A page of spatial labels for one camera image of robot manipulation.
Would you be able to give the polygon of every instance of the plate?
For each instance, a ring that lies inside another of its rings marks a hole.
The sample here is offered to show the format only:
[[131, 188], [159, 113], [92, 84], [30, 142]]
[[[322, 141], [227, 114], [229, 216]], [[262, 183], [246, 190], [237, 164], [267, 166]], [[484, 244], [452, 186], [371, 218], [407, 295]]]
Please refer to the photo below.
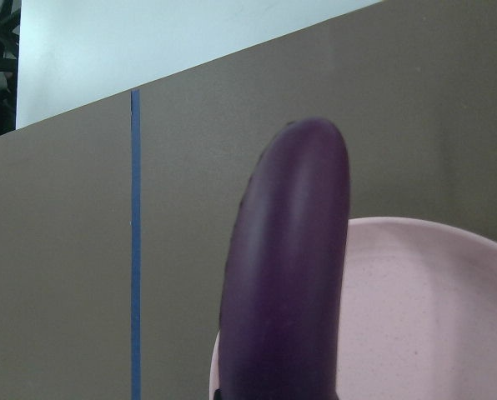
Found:
[[[340, 400], [497, 400], [496, 242], [436, 222], [352, 219], [340, 309]], [[217, 359], [216, 341], [210, 399]]]

